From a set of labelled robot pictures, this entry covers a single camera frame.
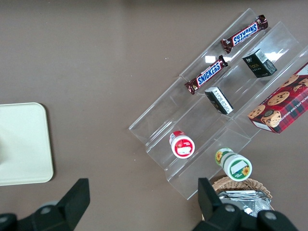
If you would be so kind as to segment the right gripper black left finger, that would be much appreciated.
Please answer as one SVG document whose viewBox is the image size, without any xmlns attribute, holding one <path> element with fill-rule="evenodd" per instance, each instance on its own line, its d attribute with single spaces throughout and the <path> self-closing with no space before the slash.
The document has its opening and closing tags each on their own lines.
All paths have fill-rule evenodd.
<svg viewBox="0 0 308 231">
<path fill-rule="evenodd" d="M 0 215 L 2 231 L 73 231 L 90 204 L 89 179 L 79 179 L 63 198 L 37 209 L 26 218 L 16 214 Z"/>
</svg>

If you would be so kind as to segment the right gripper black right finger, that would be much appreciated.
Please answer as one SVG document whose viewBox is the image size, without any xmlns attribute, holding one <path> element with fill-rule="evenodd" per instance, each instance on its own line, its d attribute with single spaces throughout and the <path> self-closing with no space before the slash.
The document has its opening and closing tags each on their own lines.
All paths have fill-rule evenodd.
<svg viewBox="0 0 308 231">
<path fill-rule="evenodd" d="M 283 213 L 262 210 L 250 216 L 218 198 L 207 178 L 198 179 L 198 202 L 204 216 L 194 231 L 296 231 L 297 227 Z"/>
</svg>

